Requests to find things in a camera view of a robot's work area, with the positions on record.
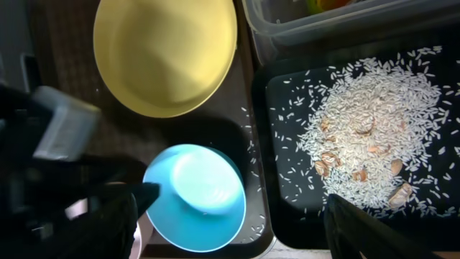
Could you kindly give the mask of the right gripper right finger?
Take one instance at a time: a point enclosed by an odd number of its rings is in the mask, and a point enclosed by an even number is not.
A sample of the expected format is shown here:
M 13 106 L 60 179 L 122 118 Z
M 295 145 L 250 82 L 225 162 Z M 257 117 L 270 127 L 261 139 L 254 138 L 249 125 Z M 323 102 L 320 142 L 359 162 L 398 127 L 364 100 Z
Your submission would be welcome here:
M 328 197 L 323 223 L 328 248 L 333 258 L 438 257 L 336 194 Z

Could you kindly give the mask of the green orange snack wrapper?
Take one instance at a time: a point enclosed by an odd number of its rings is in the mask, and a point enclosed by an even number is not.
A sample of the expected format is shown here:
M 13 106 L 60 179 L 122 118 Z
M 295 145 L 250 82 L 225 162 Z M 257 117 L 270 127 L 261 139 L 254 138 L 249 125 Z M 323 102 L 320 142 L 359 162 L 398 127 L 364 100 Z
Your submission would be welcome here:
M 352 0 L 307 0 L 307 7 L 311 14 L 320 14 L 333 9 L 353 4 Z

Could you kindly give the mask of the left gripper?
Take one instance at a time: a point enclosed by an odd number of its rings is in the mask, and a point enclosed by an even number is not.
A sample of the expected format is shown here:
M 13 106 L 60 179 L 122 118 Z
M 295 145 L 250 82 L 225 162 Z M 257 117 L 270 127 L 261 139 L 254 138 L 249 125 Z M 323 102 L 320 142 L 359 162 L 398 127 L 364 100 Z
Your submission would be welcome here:
M 32 95 L 1 87 L 2 258 L 38 258 L 40 243 L 72 221 L 65 209 L 87 198 L 87 185 L 108 178 L 107 162 L 95 156 L 33 157 L 52 112 Z

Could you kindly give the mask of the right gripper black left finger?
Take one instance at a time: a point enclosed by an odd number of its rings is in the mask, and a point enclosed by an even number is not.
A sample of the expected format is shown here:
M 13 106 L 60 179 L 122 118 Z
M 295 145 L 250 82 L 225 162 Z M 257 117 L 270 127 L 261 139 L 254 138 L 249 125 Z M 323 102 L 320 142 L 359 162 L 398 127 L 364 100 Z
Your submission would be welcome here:
M 121 258 L 130 256 L 138 206 L 131 193 L 110 198 L 95 212 L 59 226 L 38 248 L 38 258 Z

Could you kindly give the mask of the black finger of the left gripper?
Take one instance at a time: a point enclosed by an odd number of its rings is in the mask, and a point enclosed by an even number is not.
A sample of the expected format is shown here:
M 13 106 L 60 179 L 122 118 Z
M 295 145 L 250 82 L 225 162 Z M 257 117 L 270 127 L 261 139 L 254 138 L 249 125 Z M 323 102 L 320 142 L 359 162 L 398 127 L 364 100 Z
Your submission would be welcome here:
M 139 218 L 160 195 L 158 183 L 97 183 L 86 186 L 89 198 L 100 202 L 104 216 L 118 218 Z

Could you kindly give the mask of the yellow round plate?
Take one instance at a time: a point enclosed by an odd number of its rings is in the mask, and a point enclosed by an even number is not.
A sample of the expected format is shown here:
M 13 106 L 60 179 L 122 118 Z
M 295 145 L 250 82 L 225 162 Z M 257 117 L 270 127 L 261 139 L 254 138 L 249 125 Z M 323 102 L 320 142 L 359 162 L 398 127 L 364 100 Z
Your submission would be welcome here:
M 237 43 L 232 0 L 101 0 L 93 26 L 98 72 L 138 114 L 198 108 L 230 70 Z

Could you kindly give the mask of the light blue bowl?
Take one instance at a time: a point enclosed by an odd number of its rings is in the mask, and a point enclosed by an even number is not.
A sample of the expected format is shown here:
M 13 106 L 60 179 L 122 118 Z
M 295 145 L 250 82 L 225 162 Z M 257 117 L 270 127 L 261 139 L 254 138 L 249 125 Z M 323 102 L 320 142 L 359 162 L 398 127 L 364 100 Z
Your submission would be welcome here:
M 219 250 L 242 229 L 247 212 L 242 177 L 218 150 L 192 144 L 169 147 L 148 165 L 143 181 L 160 187 L 146 211 L 149 220 L 178 248 Z

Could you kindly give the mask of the pink white bowl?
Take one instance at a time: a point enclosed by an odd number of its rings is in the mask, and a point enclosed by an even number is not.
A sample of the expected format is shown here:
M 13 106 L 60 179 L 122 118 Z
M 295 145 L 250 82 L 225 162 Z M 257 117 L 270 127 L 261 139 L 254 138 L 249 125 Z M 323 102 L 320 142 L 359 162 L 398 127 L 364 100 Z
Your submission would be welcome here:
M 82 214 L 90 211 L 90 201 L 81 199 L 65 209 L 65 214 L 68 219 L 74 220 Z M 140 259 L 144 248 L 147 246 L 150 236 L 153 233 L 153 226 L 150 223 L 148 216 L 144 213 L 137 220 L 137 227 L 134 232 L 134 242 L 131 248 L 129 259 Z

